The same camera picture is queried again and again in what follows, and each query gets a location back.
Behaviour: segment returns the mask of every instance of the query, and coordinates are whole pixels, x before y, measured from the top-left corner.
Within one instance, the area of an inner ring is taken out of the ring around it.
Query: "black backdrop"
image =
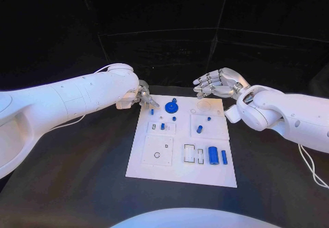
[[[252,85],[327,96],[327,9],[326,0],[1,1],[0,90],[124,62],[150,85],[190,87],[229,67]]]

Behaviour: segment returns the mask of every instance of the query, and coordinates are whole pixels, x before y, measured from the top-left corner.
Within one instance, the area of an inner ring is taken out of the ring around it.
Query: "blue battery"
[[[222,164],[226,165],[228,159],[226,159],[226,152],[225,151],[220,151],[220,156],[222,156]]]
[[[202,131],[202,125],[199,125],[197,129],[196,129],[196,132],[200,133]]]
[[[209,163],[210,163],[210,165],[217,165],[219,164],[217,148],[215,146],[210,146],[207,148],[207,153],[209,153]]]

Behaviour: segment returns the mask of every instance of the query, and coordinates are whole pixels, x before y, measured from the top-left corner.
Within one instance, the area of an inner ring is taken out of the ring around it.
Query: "black table surface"
[[[150,86],[151,94],[194,96]],[[223,109],[233,104],[223,100]],[[1,227],[109,227],[158,209],[229,211],[281,227],[329,227],[329,190],[316,185],[295,143],[228,123],[238,188],[125,177],[140,106],[115,106],[49,132],[0,193]],[[329,183],[329,154],[307,150]]]

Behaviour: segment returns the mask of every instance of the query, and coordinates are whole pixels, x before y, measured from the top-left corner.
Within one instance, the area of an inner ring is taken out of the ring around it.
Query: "robotic hand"
[[[329,153],[329,100],[284,94],[261,85],[249,86],[229,68],[200,76],[193,84],[197,98],[209,94],[232,97],[236,104],[225,111],[230,123],[241,119],[256,131],[275,130],[290,141]]]
[[[147,83],[127,64],[111,64],[89,75],[47,85],[0,92],[0,178],[15,169],[44,133],[76,122],[57,125],[112,104],[125,109],[137,102],[158,107]]]

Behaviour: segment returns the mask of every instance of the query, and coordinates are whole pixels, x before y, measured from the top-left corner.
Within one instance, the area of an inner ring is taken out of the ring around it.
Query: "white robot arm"
[[[249,86],[229,68],[199,77],[193,84],[197,98],[213,94],[232,97],[236,104],[225,111],[230,123],[241,119],[262,131],[275,130],[297,144],[329,153],[329,100],[300,94],[284,94],[261,85]]]
[[[148,85],[127,64],[33,88],[0,92],[0,178],[18,166],[37,140],[59,124],[115,104],[158,107]]]

